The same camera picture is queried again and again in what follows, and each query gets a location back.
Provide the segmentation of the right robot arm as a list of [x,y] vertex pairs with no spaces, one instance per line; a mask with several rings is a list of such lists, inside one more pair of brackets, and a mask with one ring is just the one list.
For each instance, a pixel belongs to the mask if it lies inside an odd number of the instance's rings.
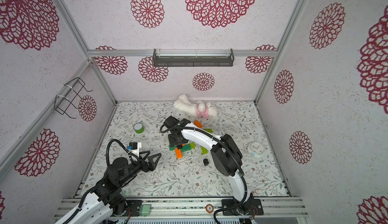
[[211,153],[216,169],[228,178],[233,192],[234,204],[222,208],[222,212],[238,210],[246,214],[250,211],[254,197],[248,191],[244,179],[242,153],[230,135],[217,136],[198,128],[187,119],[178,120],[173,116],[169,116],[164,121],[160,133],[169,133],[168,141],[170,146],[180,146],[194,142]]

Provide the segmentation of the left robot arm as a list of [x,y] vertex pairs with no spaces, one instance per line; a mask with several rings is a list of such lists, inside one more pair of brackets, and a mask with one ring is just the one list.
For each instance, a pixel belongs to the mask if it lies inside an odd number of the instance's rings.
[[[110,162],[110,147],[117,143],[129,158],[119,157]],[[150,155],[150,151],[131,152],[119,140],[112,139],[106,149],[107,169],[93,187],[87,190],[80,202],[57,221],[58,224],[102,224],[112,215],[120,216],[127,211],[126,198],[121,194],[140,172],[154,171],[162,154]]]

